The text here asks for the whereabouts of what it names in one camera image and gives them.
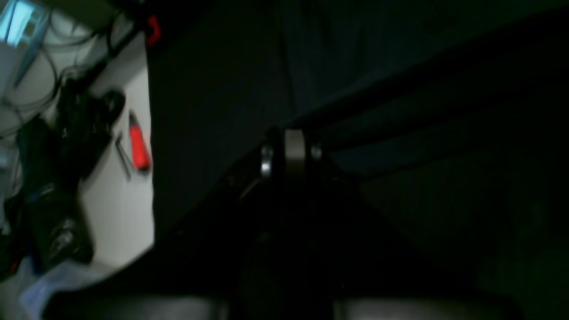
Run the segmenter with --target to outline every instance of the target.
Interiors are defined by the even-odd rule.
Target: cable
[[[93,34],[89,38],[81,39],[76,42],[69,42],[69,43],[44,43],[43,46],[49,47],[50,49],[58,49],[58,48],[69,48],[69,47],[77,47],[82,44],[88,43],[89,41],[93,40],[99,34]]]
[[[18,112],[21,112],[21,111],[33,111],[33,110],[36,111],[36,112],[34,113],[34,115],[31,116],[31,117],[29,117],[29,119],[27,119],[27,120],[25,120],[25,119],[22,117],[22,122],[23,122],[23,124],[25,124],[27,121],[29,121],[29,120],[35,118],[37,115],[42,114],[42,113],[45,112],[47,109],[49,109],[49,107],[51,106],[51,102],[52,102],[52,101],[46,102],[46,103],[44,103],[43,105],[39,105],[39,106],[37,106],[36,108],[31,108],[31,109],[29,109],[29,110],[18,110]],[[13,126],[12,128],[5,129],[4,131],[1,131],[1,132],[0,132],[0,140],[3,140],[3,139],[5,139],[6,137],[9,137],[9,136],[13,136],[14,134],[16,134],[16,133],[18,132],[18,130],[20,130],[21,127],[22,127],[22,125],[17,125],[17,126]]]
[[[14,113],[18,117],[18,121],[20,121],[20,126],[24,125],[24,117],[22,117],[22,112],[19,109],[14,109]]]
[[[59,38],[63,38],[65,40],[68,40],[68,39],[80,40],[80,39],[91,38],[92,34],[91,35],[82,35],[82,36],[73,36],[73,35],[68,35],[68,34],[65,34],[65,33],[59,31],[55,27],[55,25],[53,24],[53,11],[54,10],[50,11],[50,14],[47,17],[47,19],[48,19],[48,23],[50,24],[50,30],[54,35],[56,35]]]
[[[81,52],[81,48],[83,46],[79,46],[79,48],[77,48],[77,51],[75,52],[75,58],[73,59],[73,66],[77,67],[77,61],[79,60],[79,52]]]
[[[0,101],[0,104],[5,105],[5,106],[9,106],[12,108],[28,108],[28,107],[36,107],[37,105],[43,105],[47,102],[51,102],[51,100],[53,100],[55,98],[55,96],[57,96],[57,92],[59,91],[59,86],[60,86],[60,81],[59,81],[59,77],[57,75],[57,69],[55,67],[55,63],[53,62],[53,59],[51,58],[51,56],[45,51],[44,48],[40,49],[40,52],[43,54],[44,58],[47,60],[47,62],[49,63],[50,67],[51,67],[51,71],[53,72],[53,87],[50,90],[49,94],[47,94],[45,97],[40,98],[34,102],[27,102],[27,103],[22,103],[22,104],[14,104],[13,102],[11,102],[10,100],[8,100],[6,97],[2,97],[2,100]]]
[[[115,20],[116,20],[116,17],[111,19],[111,21],[109,22],[109,27],[108,27],[107,32],[106,32],[107,53],[109,54],[110,57],[113,57],[113,58],[117,57],[117,53],[114,52],[114,49],[113,49],[113,38],[112,38]]]

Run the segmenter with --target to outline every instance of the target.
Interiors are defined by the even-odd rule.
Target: red clip
[[[154,32],[151,35],[146,36],[146,44],[149,47],[152,47],[162,37],[162,30],[160,29],[158,18],[155,15],[148,18],[148,25],[154,30]]]
[[[150,171],[150,154],[146,149],[144,138],[142,137],[142,130],[138,124],[138,120],[132,110],[129,112],[129,132],[130,143],[133,150],[134,167],[138,171]]]

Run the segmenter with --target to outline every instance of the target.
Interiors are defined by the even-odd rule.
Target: metal bolt
[[[322,159],[322,145],[319,143],[315,143],[310,148],[310,155],[312,156],[312,160],[320,161]]]
[[[273,170],[273,148],[270,145],[263,145],[261,148],[261,177],[270,178]]]

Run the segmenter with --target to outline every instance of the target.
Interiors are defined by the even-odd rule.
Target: black bag
[[[90,262],[93,244],[77,201],[76,186],[65,187],[58,139],[36,117],[18,132],[17,143],[24,175],[25,220],[41,270],[67,258]]]
[[[112,126],[125,105],[122,92],[111,90],[96,99],[80,91],[74,80],[61,88],[55,132],[59,136],[59,162],[65,183],[76,188],[91,175],[112,139]]]

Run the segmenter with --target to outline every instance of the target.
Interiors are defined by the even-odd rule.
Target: metal rod
[[[477,99],[473,99],[460,106],[460,108],[451,108],[447,106],[441,108],[442,112],[429,114],[419,119],[413,119],[406,123],[392,128],[379,128],[374,126],[359,133],[350,135],[344,140],[326,141],[322,140],[323,146],[328,152],[340,151],[368,145],[371,143],[379,143],[391,138],[411,134],[419,130],[429,128],[431,126],[440,125],[448,121],[452,121],[461,117],[468,117],[475,112],[484,111],[495,107],[507,101],[519,101],[526,94],[547,88],[561,81],[567,81],[569,78],[569,69],[558,70],[554,75],[544,79],[540,77],[531,77],[530,81],[524,85],[519,85],[501,92],[491,93]]]
[[[126,180],[130,181],[130,178],[131,178],[130,170],[129,170],[128,165],[126,164],[126,154],[124,154],[124,149],[122,148],[121,142],[122,142],[122,132],[120,132],[118,134],[117,139],[114,141],[114,146],[115,146],[115,148],[117,148],[118,158],[120,159],[121,164],[122,164],[122,168],[125,171]]]
[[[299,118],[289,128],[313,132],[327,125],[356,116],[368,109],[405,96],[417,89],[472,68],[488,59],[527,47],[540,41],[544,35],[565,32],[569,20],[569,6],[551,10],[479,37],[421,65],[412,67],[369,88],[349,93],[334,102],[315,108]]]

